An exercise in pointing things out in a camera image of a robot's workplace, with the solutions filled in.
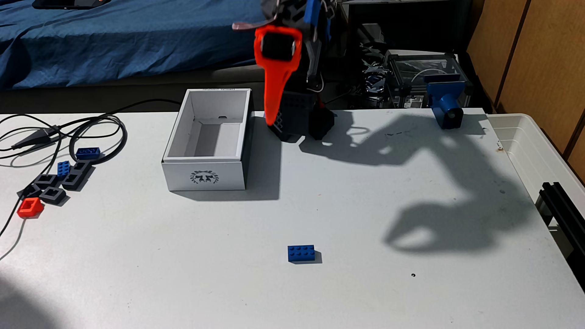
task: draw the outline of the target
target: cable connector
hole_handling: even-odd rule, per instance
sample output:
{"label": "cable connector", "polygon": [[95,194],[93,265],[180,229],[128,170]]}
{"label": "cable connector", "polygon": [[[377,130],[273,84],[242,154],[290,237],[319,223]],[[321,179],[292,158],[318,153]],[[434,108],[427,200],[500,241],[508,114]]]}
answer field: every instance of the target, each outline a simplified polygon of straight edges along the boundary
{"label": "cable connector", "polygon": [[57,126],[51,126],[49,128],[39,129],[34,133],[30,134],[27,138],[24,138],[20,142],[12,145],[12,149],[20,149],[29,145],[38,144],[49,144],[52,142],[51,136],[55,135],[59,128]]}

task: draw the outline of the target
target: box logo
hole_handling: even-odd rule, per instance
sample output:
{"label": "box logo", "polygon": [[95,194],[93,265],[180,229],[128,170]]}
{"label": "box logo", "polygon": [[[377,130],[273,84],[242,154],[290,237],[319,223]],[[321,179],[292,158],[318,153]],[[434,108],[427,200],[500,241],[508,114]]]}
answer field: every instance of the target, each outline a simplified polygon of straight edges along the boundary
{"label": "box logo", "polygon": [[219,182],[219,175],[212,172],[211,170],[196,170],[191,173],[191,181],[195,184],[199,183],[211,183],[215,184]]}

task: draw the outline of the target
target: open cardboard box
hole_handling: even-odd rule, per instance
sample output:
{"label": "open cardboard box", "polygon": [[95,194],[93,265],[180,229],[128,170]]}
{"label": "open cardboard box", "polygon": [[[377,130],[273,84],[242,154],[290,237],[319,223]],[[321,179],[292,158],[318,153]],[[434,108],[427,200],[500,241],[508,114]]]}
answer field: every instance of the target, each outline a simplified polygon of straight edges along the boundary
{"label": "open cardboard box", "polygon": [[251,89],[188,89],[163,156],[170,191],[245,190]]}

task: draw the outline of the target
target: wooden cabinet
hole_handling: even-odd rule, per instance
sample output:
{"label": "wooden cabinet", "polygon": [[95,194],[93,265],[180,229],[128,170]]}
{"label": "wooden cabinet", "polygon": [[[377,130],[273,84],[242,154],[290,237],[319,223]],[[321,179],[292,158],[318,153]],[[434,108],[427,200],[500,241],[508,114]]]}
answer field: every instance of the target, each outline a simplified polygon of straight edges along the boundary
{"label": "wooden cabinet", "polygon": [[561,153],[585,109],[584,17],[582,0],[532,0],[495,104],[530,115]]}
{"label": "wooden cabinet", "polygon": [[575,173],[585,181],[585,135],[581,134],[569,156],[569,164]]}
{"label": "wooden cabinet", "polygon": [[481,17],[467,47],[473,67],[495,101],[526,0],[485,0]]}

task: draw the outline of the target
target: blue bed sheet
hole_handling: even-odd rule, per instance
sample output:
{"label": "blue bed sheet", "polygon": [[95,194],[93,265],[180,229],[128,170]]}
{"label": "blue bed sheet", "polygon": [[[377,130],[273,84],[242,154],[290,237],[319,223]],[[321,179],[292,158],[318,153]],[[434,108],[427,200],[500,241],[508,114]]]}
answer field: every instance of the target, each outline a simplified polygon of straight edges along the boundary
{"label": "blue bed sheet", "polygon": [[253,59],[260,0],[111,0],[90,10],[0,0],[0,90],[95,84]]}

